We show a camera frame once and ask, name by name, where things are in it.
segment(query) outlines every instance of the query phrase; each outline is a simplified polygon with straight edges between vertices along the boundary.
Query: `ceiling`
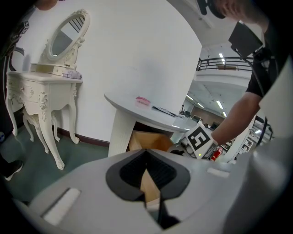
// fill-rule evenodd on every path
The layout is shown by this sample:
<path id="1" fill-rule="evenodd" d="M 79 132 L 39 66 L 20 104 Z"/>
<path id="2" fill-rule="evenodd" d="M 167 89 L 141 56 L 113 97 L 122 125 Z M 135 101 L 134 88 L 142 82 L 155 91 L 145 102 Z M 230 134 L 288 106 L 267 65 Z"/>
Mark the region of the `ceiling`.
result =
<path id="1" fill-rule="evenodd" d="M 203 50 L 201 59 L 218 58 L 219 53 L 224 56 L 237 56 L 230 48 L 228 41 L 236 25 L 236 21 L 225 18 L 216 18 L 207 8 L 207 15 L 203 16 L 196 4 L 196 0 L 167 0 L 189 23 L 200 40 Z M 255 24 L 247 26 L 261 39 L 261 28 Z"/>
<path id="2" fill-rule="evenodd" d="M 193 80 L 188 95 L 194 99 L 193 103 L 196 107 L 201 108 L 197 104 L 199 102 L 205 110 L 223 117 L 222 112 L 228 114 L 245 91 L 245 87 L 238 85 Z M 221 102 L 223 110 L 220 109 L 217 100 Z"/>

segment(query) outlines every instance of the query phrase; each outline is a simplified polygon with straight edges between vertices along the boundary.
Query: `railing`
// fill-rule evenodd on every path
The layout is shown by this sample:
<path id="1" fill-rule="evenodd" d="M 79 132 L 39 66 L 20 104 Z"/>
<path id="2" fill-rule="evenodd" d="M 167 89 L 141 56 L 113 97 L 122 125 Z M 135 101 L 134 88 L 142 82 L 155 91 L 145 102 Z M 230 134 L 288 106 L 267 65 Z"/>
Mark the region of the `railing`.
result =
<path id="1" fill-rule="evenodd" d="M 253 58 L 246 58 L 248 61 L 253 62 Z M 252 71 L 251 67 L 239 57 L 224 57 L 224 58 L 208 58 L 199 59 L 196 70 L 234 70 L 234 71 Z"/>

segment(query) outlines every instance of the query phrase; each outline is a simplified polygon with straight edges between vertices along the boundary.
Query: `table top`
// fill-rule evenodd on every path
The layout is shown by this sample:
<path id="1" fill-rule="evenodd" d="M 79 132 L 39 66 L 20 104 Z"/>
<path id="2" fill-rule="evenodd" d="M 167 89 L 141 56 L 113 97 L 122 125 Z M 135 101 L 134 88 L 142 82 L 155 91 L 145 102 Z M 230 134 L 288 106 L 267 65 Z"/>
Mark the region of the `table top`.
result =
<path id="1" fill-rule="evenodd" d="M 195 127 L 197 122 L 189 118 L 173 117 L 161 111 L 155 110 L 152 106 L 157 106 L 151 103 L 149 106 L 138 103 L 136 96 L 131 96 L 123 93 L 109 92 L 105 93 L 105 98 L 115 108 L 124 111 L 137 118 L 138 122 L 145 124 L 151 123 L 153 125 L 166 128 L 171 132 L 185 133 Z"/>
<path id="2" fill-rule="evenodd" d="M 21 77 L 25 80 L 38 83 L 82 83 L 82 80 L 53 75 L 50 73 L 34 72 L 34 71 L 9 71 L 7 75 L 10 77 Z"/>

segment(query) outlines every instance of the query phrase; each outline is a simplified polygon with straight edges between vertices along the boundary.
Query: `cardboard box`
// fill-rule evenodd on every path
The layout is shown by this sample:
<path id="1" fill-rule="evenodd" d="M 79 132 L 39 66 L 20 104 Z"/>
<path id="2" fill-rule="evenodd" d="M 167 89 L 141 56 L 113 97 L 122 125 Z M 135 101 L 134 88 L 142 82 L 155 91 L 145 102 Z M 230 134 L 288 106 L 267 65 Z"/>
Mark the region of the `cardboard box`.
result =
<path id="1" fill-rule="evenodd" d="M 152 177 L 150 176 L 147 170 L 145 170 L 145 172 L 142 175 L 141 191 L 145 193 L 145 201 L 147 204 L 152 201 L 152 204 L 159 204 L 161 192 L 157 188 L 155 182 L 152 180 Z"/>
<path id="2" fill-rule="evenodd" d="M 164 134 L 133 131 L 128 147 L 129 151 L 137 149 L 159 149 L 167 151 L 173 142 Z"/>

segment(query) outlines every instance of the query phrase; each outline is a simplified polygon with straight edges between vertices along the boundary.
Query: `mirror frame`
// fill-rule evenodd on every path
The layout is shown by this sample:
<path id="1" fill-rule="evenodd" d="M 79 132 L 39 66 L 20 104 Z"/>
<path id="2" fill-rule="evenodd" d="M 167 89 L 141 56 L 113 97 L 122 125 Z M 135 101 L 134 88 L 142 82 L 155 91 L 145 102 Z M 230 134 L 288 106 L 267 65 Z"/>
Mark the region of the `mirror frame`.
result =
<path id="1" fill-rule="evenodd" d="M 70 22 L 71 20 L 77 18 L 77 17 L 84 17 L 84 23 L 79 31 L 76 39 L 70 43 L 70 45 L 60 54 L 57 56 L 53 56 L 52 54 L 52 46 L 53 43 L 57 37 L 57 34 L 59 31 L 63 28 L 65 24 Z M 89 14 L 84 10 L 80 9 L 78 11 L 73 12 L 70 16 L 68 16 L 65 20 L 59 24 L 57 29 L 54 31 L 52 37 L 48 40 L 48 43 L 46 44 L 46 48 L 44 49 L 39 63 L 49 63 L 49 64 L 61 64 L 61 65 L 69 65 L 73 69 L 76 69 L 76 59 L 77 59 L 77 50 L 81 46 L 81 44 L 85 41 L 83 36 L 86 34 L 87 29 L 90 25 L 90 16 Z"/>

